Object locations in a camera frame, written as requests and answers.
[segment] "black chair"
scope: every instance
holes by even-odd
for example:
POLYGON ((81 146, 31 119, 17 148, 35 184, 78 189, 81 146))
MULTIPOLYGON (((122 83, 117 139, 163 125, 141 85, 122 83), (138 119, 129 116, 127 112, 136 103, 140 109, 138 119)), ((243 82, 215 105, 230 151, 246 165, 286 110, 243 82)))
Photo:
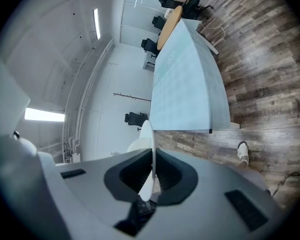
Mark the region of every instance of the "black chair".
POLYGON ((164 25, 166 24, 166 21, 160 16, 153 17, 152 24, 155 28, 162 30, 164 28, 164 25))
POLYGON ((159 54, 159 50, 157 49, 157 43, 155 43, 154 41, 152 41, 151 39, 147 38, 146 40, 142 40, 141 42, 141 47, 147 52, 151 52, 154 54, 151 55, 151 57, 157 57, 159 54))
POLYGON ((161 7, 175 9, 182 6, 184 3, 176 0, 159 0, 161 7))
POLYGON ((196 20, 205 9, 209 7, 213 9, 211 5, 208 5, 206 7, 201 7, 199 6, 199 3, 200 0, 188 0, 188 3, 183 5, 183 11, 182 11, 183 18, 196 20))
POLYGON ((144 113, 135 114, 130 112, 129 114, 125 114, 124 121, 128 123, 129 126, 140 126, 144 124, 144 122, 148 120, 148 115, 144 113))
POLYGON ((213 9, 211 5, 208 5, 207 7, 199 6, 200 0, 188 0, 187 3, 183 3, 176 0, 159 0, 159 2, 161 3, 161 7, 163 8, 175 9, 177 6, 182 6, 182 18, 190 20, 196 20, 199 17, 199 15, 209 7, 213 9))

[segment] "person's leg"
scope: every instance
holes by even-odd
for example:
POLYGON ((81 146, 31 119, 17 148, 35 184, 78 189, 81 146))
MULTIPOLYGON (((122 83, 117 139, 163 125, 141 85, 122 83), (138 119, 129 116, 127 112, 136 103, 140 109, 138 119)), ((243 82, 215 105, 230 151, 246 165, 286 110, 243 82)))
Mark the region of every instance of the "person's leg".
POLYGON ((237 173, 241 174, 248 181, 258 186, 261 190, 267 190, 265 180, 261 173, 249 168, 248 146, 245 141, 239 143, 237 152, 237 156, 239 157, 241 163, 237 166, 228 166, 235 170, 237 173))
POLYGON ((238 145, 238 157, 241 163, 237 167, 240 169, 247 168, 249 165, 249 155, 247 143, 244 141, 241 141, 238 145))

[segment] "wooden floor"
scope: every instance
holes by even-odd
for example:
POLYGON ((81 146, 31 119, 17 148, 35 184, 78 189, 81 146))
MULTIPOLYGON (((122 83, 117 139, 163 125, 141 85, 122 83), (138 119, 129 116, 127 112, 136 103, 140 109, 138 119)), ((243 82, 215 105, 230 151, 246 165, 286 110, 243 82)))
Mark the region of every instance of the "wooden floor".
MULTIPOLYGON (((203 0, 208 28, 223 27, 215 47, 232 122, 240 130, 212 134, 157 131, 159 147, 218 163, 238 164, 246 141, 250 167, 271 193, 288 173, 300 173, 300 25, 283 0, 203 0)), ((215 44, 221 29, 198 31, 215 44)), ((281 207, 300 197, 300 178, 289 178, 274 196, 281 207)))

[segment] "white table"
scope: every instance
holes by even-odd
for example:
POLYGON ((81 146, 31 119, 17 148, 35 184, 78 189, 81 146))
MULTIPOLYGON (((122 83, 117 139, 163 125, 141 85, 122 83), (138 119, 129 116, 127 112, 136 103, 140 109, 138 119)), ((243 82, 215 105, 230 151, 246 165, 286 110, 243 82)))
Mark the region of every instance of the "white table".
POLYGON ((238 129, 201 21, 181 19, 156 58, 149 121, 154 130, 238 129))

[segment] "wooden round table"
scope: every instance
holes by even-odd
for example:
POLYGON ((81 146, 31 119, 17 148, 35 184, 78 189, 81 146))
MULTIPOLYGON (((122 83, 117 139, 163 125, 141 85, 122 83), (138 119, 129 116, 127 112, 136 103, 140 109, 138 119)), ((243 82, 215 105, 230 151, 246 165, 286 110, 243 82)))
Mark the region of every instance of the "wooden round table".
POLYGON ((177 8, 175 8, 173 10, 173 12, 171 13, 171 15, 169 16, 166 23, 164 24, 164 27, 162 29, 162 32, 161 32, 159 40, 158 40, 158 44, 156 46, 156 48, 159 51, 164 47, 164 45, 165 45, 166 41, 168 40, 169 36, 171 35, 172 31, 175 29, 176 25, 180 21, 182 9, 183 8, 181 5, 179 5, 177 8))

